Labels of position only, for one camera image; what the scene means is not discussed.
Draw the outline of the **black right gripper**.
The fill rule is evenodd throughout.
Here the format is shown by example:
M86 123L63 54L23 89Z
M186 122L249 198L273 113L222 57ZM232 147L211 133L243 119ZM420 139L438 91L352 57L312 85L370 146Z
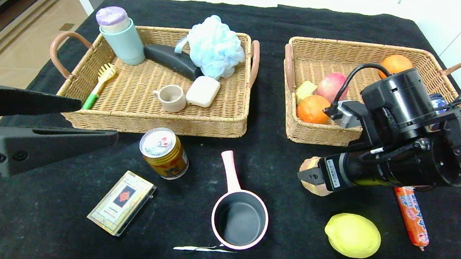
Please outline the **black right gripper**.
M327 156L312 167L297 172L299 180L312 185L326 184L328 190L338 192L357 186L384 185L385 162L365 163L360 160L366 151L353 151Z

